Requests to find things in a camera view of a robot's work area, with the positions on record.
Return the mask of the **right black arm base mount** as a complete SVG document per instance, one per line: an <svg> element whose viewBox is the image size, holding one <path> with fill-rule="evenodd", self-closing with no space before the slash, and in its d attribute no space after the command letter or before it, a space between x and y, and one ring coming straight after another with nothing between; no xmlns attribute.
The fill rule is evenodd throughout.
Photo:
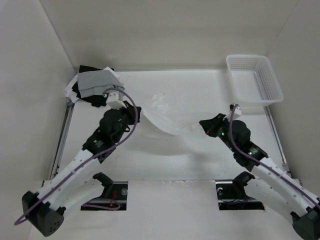
<svg viewBox="0 0 320 240"><path fill-rule="evenodd" d="M259 210L264 211L265 206L262 202L248 196L245 186L255 177L242 172L233 180L218 180L215 182L218 208L220 211L244 211Z"/></svg>

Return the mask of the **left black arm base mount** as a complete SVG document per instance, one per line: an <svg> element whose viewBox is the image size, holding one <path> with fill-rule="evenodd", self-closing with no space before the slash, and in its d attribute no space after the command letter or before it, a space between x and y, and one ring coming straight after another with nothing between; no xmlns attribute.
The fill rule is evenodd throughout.
<svg viewBox="0 0 320 240"><path fill-rule="evenodd" d="M81 206L81 211L126 211L129 183L111 180L100 172L93 176L104 187L102 194Z"/></svg>

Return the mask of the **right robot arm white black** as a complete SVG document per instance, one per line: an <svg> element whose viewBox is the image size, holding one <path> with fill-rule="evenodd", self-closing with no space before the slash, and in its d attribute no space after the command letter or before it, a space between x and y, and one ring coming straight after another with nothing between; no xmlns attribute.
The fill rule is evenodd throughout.
<svg viewBox="0 0 320 240"><path fill-rule="evenodd" d="M304 240L320 238L320 198L281 170L268 154L251 141L251 131L225 114L199 122L206 135L219 138L245 170L232 180L238 198L254 198L291 223Z"/></svg>

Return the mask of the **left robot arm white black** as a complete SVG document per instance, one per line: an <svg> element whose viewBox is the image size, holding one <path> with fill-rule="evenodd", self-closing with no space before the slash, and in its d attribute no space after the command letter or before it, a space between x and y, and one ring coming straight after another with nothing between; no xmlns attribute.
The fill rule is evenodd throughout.
<svg viewBox="0 0 320 240"><path fill-rule="evenodd" d="M107 110L73 160L49 183L22 196L23 216L44 237L55 233L65 217L94 198L108 199L113 181L102 163L127 140L140 121L141 107L124 101Z"/></svg>

